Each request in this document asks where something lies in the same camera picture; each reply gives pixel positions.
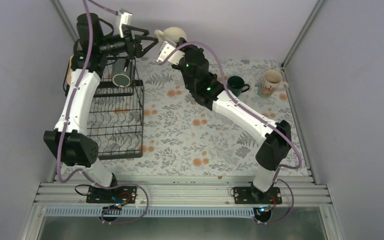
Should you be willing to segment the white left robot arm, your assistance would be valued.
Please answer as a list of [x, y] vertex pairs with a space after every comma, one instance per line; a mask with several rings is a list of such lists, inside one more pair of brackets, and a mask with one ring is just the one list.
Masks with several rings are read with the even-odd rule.
[[111, 85], [132, 89], [136, 84], [136, 60], [143, 57], [157, 38], [149, 31], [131, 25], [132, 14], [125, 10], [116, 13], [116, 23], [111, 32], [104, 34], [103, 20], [94, 13], [77, 17], [79, 38], [70, 61], [70, 85], [62, 113], [53, 130], [44, 132], [43, 139], [56, 158], [56, 171], [63, 166], [72, 167], [73, 172], [84, 174], [93, 186], [100, 188], [99, 196], [111, 203], [119, 197], [117, 180], [98, 157], [98, 144], [87, 136], [89, 111], [96, 90], [101, 84], [109, 59], [112, 65]]

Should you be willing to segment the dark green mug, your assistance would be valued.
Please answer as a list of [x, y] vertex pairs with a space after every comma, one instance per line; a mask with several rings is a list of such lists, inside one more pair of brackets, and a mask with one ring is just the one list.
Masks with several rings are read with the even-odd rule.
[[251, 88], [249, 84], [245, 83], [242, 77], [236, 75], [227, 79], [227, 87], [236, 97], [239, 97]]

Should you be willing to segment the grey-green mug black handle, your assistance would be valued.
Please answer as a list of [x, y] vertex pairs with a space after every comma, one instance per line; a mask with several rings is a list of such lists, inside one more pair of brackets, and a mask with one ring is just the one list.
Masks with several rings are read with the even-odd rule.
[[117, 59], [111, 70], [111, 81], [119, 88], [126, 88], [131, 85], [131, 65], [126, 58]]

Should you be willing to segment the floral cream mug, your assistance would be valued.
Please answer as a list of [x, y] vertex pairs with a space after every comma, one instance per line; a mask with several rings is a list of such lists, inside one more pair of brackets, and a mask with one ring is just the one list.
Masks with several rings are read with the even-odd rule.
[[284, 81], [279, 71], [267, 70], [263, 74], [257, 93], [260, 97], [269, 98], [273, 93], [285, 92], [288, 89], [289, 84]]

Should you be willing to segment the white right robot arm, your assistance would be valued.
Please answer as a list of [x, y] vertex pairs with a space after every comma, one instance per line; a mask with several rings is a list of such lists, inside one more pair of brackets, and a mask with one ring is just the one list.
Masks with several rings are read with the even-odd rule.
[[186, 89], [199, 105], [230, 119], [258, 142], [260, 148], [255, 155], [258, 169], [250, 195], [254, 202], [264, 203], [270, 197], [281, 161], [291, 149], [290, 124], [285, 120], [271, 121], [235, 97], [209, 71], [204, 50], [192, 42], [177, 44], [167, 60], [181, 72]]

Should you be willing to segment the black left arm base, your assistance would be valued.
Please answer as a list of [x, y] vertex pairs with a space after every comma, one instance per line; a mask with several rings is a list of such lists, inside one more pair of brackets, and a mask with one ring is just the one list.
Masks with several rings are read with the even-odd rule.
[[123, 186], [116, 189], [91, 186], [86, 195], [86, 202], [89, 204], [134, 204], [136, 196], [136, 186]]

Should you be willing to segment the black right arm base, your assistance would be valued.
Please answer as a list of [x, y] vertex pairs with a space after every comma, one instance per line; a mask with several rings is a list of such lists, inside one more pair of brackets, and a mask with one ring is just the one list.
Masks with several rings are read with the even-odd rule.
[[277, 205], [283, 203], [280, 188], [275, 186], [266, 192], [261, 192], [251, 186], [235, 186], [231, 189], [230, 194], [237, 205]]

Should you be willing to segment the cream white ribbed mug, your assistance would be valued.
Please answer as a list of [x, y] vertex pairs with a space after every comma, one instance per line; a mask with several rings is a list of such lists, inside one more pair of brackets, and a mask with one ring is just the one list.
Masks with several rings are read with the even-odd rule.
[[186, 32], [182, 28], [176, 26], [168, 27], [165, 30], [156, 29], [154, 31], [154, 35], [158, 39], [159, 47], [161, 47], [164, 42], [173, 43], [173, 45], [177, 47], [179, 42], [181, 41], [180, 38], [184, 39], [182, 43], [187, 41]]

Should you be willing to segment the yellow mug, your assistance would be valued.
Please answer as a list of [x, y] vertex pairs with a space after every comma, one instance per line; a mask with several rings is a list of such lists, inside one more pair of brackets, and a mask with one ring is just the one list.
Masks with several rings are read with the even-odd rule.
[[72, 82], [72, 59], [73, 59], [73, 55], [69, 58], [69, 62], [68, 62], [68, 72], [67, 72], [67, 75], [66, 75], [66, 82], [67, 84], [70, 86], [71, 85], [71, 82]]

